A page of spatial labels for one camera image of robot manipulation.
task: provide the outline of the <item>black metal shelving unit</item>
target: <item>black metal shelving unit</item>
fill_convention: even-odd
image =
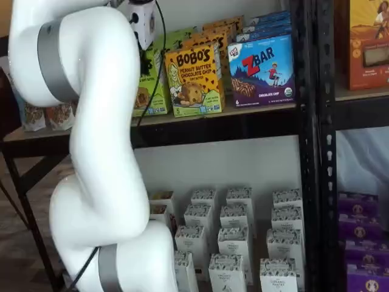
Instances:
[[[226,113],[209,117],[183,119],[173,119],[169,116],[146,117],[140,128],[132,127],[131,141],[134,148],[140,148],[298,135],[308,265],[306,289],[315,292],[321,290],[323,283],[319,256],[322,225],[320,225],[321,201],[318,187],[320,179],[316,116],[318,91],[312,37],[312,9],[315,7],[311,0],[291,0],[290,5],[297,100],[295,105],[242,110],[228,108]],[[54,273],[29,203],[28,191],[69,154],[69,132],[55,135],[50,133],[24,135],[24,138],[5,138],[0,143],[0,147],[52,289],[58,291],[62,282]],[[16,169],[15,159],[37,156],[44,156],[44,158],[27,173],[20,175]]]

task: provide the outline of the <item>snack box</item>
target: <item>snack box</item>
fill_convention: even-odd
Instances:
[[[256,221],[254,204],[252,201],[252,188],[251,187],[239,187],[231,188],[227,191],[227,204],[230,203],[243,203],[247,207],[247,215],[249,218],[250,230],[256,238]]]
[[[291,13],[287,10],[253,17],[250,19],[249,25],[257,26],[259,24],[272,23],[272,22],[281,21],[285,19],[291,20]]]
[[[389,241],[387,240],[346,240],[347,261],[364,265],[380,265],[389,268]]]
[[[213,292],[246,292],[243,257],[212,254],[209,275]]]
[[[270,259],[294,259],[299,288],[305,286],[305,255],[303,239],[297,229],[269,229],[266,235],[267,251]]]
[[[173,234],[177,231],[177,225],[181,222],[178,216],[176,197],[173,191],[156,192],[150,197],[150,205],[166,205],[169,213],[170,225]]]
[[[218,252],[217,231],[214,227],[214,209],[206,203],[190,204],[185,211],[184,218],[187,226],[203,226],[207,236],[208,250]]]
[[[346,214],[376,217],[378,215],[378,196],[339,192],[338,211]]]
[[[225,97],[218,43],[171,50],[165,65],[175,117],[221,113]]]
[[[218,26],[226,26],[226,25],[232,24],[232,23],[235,24],[236,31],[240,32],[242,30],[242,28],[243,28],[244,16],[241,15],[241,16],[236,16],[236,17],[233,17],[233,18],[227,18],[227,19],[222,19],[222,20],[214,21],[212,23],[207,23],[207,24],[204,24],[202,26],[202,29],[203,30],[207,30],[207,29],[211,29],[211,28],[214,28],[214,27],[218,27]]]
[[[243,256],[243,267],[246,283],[253,285],[253,252],[249,229],[221,228],[218,235],[218,245],[221,254],[240,254]]]
[[[151,45],[140,58],[140,80],[136,101],[134,105],[133,117],[140,117],[144,112],[154,87],[157,82],[159,66],[163,66],[161,48]],[[171,99],[166,79],[165,70],[162,68],[157,90],[153,97],[146,116],[167,114],[171,109]]]
[[[151,205],[150,206],[150,219],[157,220],[168,226],[170,232],[174,235],[171,229],[170,215],[167,211],[166,205]]]
[[[382,240],[384,234],[377,217],[339,214],[339,239]]]
[[[347,263],[347,292],[389,291],[389,269]]]
[[[176,236],[177,250],[193,255],[194,271],[197,280],[208,281],[209,252],[203,226],[178,226]]]
[[[261,259],[261,288],[263,292],[297,292],[297,275],[293,265],[283,259]]]
[[[242,203],[227,204],[221,208],[220,223],[222,228],[237,228],[249,226],[247,207]]]
[[[175,251],[174,269],[178,292],[199,292],[192,253]]]
[[[290,35],[229,45],[235,105],[262,106],[294,101]]]

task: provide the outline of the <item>white box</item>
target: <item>white box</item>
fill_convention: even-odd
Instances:
[[[203,226],[178,226],[176,236],[177,249],[190,252],[196,277],[200,281],[208,281],[209,252],[205,229]]]
[[[298,229],[301,230],[301,242],[303,245],[303,255],[305,256],[304,242],[304,220],[301,207],[283,206],[272,209],[273,229]]]
[[[261,259],[262,292],[297,292],[296,272],[285,260]]]
[[[173,191],[156,192],[152,194],[150,204],[166,205],[167,211],[169,212],[171,230],[174,235],[177,231],[177,226],[180,223],[180,218]]]
[[[220,212],[220,223],[222,228],[249,227],[246,205],[233,203],[223,206]]]
[[[301,231],[296,229],[269,229],[266,236],[270,259],[294,259],[297,285],[305,290],[305,257]]]
[[[199,292],[190,252],[174,252],[174,269],[176,270],[178,292]]]
[[[205,228],[210,253],[218,252],[218,234],[213,226],[213,210],[211,205],[199,203],[190,204],[184,213],[185,224],[187,226],[203,226]]]
[[[213,292],[246,292],[243,257],[213,254],[209,264]]]
[[[253,285],[253,253],[250,232],[244,228],[221,228],[218,236],[221,254],[243,256],[244,276],[248,285]]]
[[[166,205],[151,205],[150,219],[164,223],[166,226],[168,226],[170,232],[173,233],[173,230],[171,230],[170,216]]]
[[[237,189],[229,189],[227,191],[227,204],[243,203],[247,206],[247,215],[249,217],[250,231],[256,238],[256,219],[254,204],[252,202],[252,188],[241,187]]]

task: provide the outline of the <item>cardboard box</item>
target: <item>cardboard box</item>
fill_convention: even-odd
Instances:
[[[297,292],[297,275],[286,260],[261,259],[260,279],[262,292]]]
[[[254,285],[252,239],[247,227],[221,228],[218,236],[221,254],[240,254],[243,257],[244,278],[246,284]]]
[[[178,292],[199,292],[190,252],[174,252],[174,269],[176,270]]]
[[[205,203],[190,204],[184,213],[185,224],[187,226],[203,226],[207,237],[208,250],[218,252],[217,231],[213,225],[212,205]]]
[[[197,279],[200,281],[208,281],[210,257],[204,227],[180,225],[174,238],[179,251],[192,253],[194,271]]]
[[[174,235],[177,231],[177,225],[181,223],[181,220],[178,216],[178,208],[173,191],[156,192],[152,194],[150,205],[166,205],[167,211],[169,212],[171,230]]]
[[[243,257],[213,254],[209,264],[213,292],[246,292]]]
[[[247,207],[242,203],[227,204],[221,208],[220,223],[222,228],[247,227]]]
[[[167,211],[166,205],[151,205],[150,206],[150,219],[157,220],[168,226],[170,232],[173,233],[171,229],[170,215]]]
[[[175,117],[221,113],[225,106],[218,43],[165,54]]]
[[[134,105],[133,117],[140,117],[144,112],[154,87],[157,82],[159,66],[163,66],[161,48],[151,45],[140,58],[140,80],[136,101]],[[169,95],[166,72],[162,68],[153,101],[146,112],[146,116],[167,114],[171,109],[171,99]]]
[[[250,231],[256,238],[256,219],[255,219],[255,204],[252,201],[252,188],[241,187],[228,189],[227,191],[227,204],[230,203],[242,203],[247,207],[247,215],[249,218]]]
[[[294,102],[290,35],[233,43],[228,50],[233,96],[237,107]]]
[[[305,254],[301,231],[296,229],[269,229],[266,235],[267,251],[270,259],[294,259],[299,275],[297,285],[305,290]]]

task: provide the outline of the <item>floor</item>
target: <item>floor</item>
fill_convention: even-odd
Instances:
[[[24,173],[39,159],[18,159],[19,172]],[[30,192],[29,200],[56,271],[62,267],[49,230],[49,200],[57,182],[72,173],[65,159]],[[0,179],[22,210],[3,157],[0,154]],[[50,292],[38,250],[31,233],[19,219],[0,191],[0,290],[2,292]]]

